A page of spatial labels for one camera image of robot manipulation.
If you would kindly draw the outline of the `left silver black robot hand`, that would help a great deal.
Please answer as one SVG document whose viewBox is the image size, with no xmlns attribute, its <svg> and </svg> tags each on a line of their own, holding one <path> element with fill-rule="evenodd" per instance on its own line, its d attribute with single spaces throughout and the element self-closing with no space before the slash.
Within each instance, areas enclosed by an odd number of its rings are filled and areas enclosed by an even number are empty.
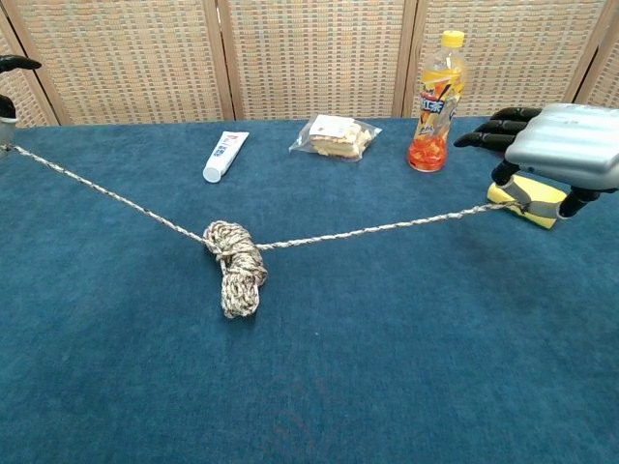
<svg viewBox="0 0 619 464">
<path fill-rule="evenodd" d="M 17 69 L 34 71 L 41 66 L 41 62 L 26 56 L 16 54 L 0 55 L 0 74 Z M 10 146 L 15 133 L 16 123 L 16 108 L 13 100 L 0 93 L 0 159 L 5 157 L 11 150 Z"/>
</svg>

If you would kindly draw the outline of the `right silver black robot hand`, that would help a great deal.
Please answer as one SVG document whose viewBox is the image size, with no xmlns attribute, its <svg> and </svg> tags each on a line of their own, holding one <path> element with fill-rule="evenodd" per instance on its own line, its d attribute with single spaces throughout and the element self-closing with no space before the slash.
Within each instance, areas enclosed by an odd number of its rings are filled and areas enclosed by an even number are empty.
<svg viewBox="0 0 619 464">
<path fill-rule="evenodd" d="M 500 153 L 492 170 L 507 205 L 535 218 L 569 219 L 604 194 L 619 191 L 619 109 L 586 103 L 507 106 L 453 142 Z M 563 183 L 561 200 L 538 200 L 516 183 L 529 172 Z"/>
</svg>

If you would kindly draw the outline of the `woven rattan screen panel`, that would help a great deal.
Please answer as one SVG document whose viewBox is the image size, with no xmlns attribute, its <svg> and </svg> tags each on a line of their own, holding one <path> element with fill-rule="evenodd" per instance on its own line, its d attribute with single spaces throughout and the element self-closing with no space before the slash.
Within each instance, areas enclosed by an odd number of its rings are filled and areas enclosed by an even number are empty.
<svg viewBox="0 0 619 464">
<path fill-rule="evenodd" d="M 399 117 L 419 0 L 216 0 L 238 120 Z"/>
<path fill-rule="evenodd" d="M 216 0 L 0 0 L 58 126 L 230 121 Z"/>
<path fill-rule="evenodd" d="M 464 34 L 467 75 L 460 116 L 502 107 L 570 102 L 619 0 L 413 0 L 402 114 L 419 111 L 423 64 L 446 30 Z"/>
<path fill-rule="evenodd" d="M 575 102 L 619 108 L 619 26 L 606 32 Z"/>
<path fill-rule="evenodd" d="M 0 55 L 28 55 L 1 2 Z M 15 70 L 1 73 L 0 94 L 13 100 L 19 127 L 59 125 L 56 114 L 35 71 Z"/>
</svg>

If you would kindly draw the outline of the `yellow sponge block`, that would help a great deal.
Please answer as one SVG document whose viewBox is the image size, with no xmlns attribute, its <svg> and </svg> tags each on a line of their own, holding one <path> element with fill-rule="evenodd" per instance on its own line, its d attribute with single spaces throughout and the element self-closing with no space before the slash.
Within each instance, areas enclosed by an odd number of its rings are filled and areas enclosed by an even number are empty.
<svg viewBox="0 0 619 464">
<path fill-rule="evenodd" d="M 546 230 L 559 219 L 559 205 L 566 196 L 563 190 L 520 175 L 514 175 L 506 188 L 492 183 L 486 191 L 486 198 L 492 203 L 521 204 L 523 208 L 512 205 L 508 210 Z"/>
</svg>

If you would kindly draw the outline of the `orange drink bottle yellow cap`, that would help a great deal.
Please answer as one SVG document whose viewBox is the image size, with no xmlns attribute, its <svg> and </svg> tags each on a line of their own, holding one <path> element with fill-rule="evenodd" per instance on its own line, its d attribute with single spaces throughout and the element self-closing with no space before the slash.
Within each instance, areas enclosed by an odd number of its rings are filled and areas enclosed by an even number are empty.
<svg viewBox="0 0 619 464">
<path fill-rule="evenodd" d="M 421 73 L 420 112 L 408 149 L 408 163 L 421 172 L 435 172 L 446 163 L 448 137 L 464 92 L 467 64 L 461 52 L 465 34 L 445 30 L 440 48 L 428 56 Z"/>
</svg>

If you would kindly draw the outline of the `white toothpaste tube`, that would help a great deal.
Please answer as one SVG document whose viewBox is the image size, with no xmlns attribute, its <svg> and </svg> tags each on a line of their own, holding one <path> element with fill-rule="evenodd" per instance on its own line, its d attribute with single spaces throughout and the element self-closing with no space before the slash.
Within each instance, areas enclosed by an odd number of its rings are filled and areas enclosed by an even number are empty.
<svg viewBox="0 0 619 464">
<path fill-rule="evenodd" d="M 225 130 L 207 159 L 202 171 L 207 183 L 218 183 L 236 159 L 241 147 L 249 137 L 248 131 Z"/>
</svg>

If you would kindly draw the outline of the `clear bag of biscuits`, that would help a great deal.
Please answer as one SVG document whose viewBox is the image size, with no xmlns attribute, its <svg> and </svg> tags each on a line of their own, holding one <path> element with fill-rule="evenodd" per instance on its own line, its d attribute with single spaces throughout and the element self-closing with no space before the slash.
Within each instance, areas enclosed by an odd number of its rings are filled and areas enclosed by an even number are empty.
<svg viewBox="0 0 619 464">
<path fill-rule="evenodd" d="M 298 132 L 288 151 L 358 161 L 382 131 L 377 126 L 352 117 L 313 114 Z"/>
</svg>

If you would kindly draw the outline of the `blue carpet table cover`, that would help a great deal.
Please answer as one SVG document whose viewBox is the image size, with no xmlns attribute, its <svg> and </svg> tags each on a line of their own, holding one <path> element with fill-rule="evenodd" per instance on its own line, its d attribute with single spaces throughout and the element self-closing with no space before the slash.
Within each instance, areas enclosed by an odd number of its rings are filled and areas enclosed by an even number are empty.
<svg viewBox="0 0 619 464">
<path fill-rule="evenodd" d="M 619 192 L 411 226 L 498 159 L 420 173 L 379 126 L 358 162 L 289 152 L 298 121 L 20 130 L 0 464 L 619 464 Z"/>
</svg>

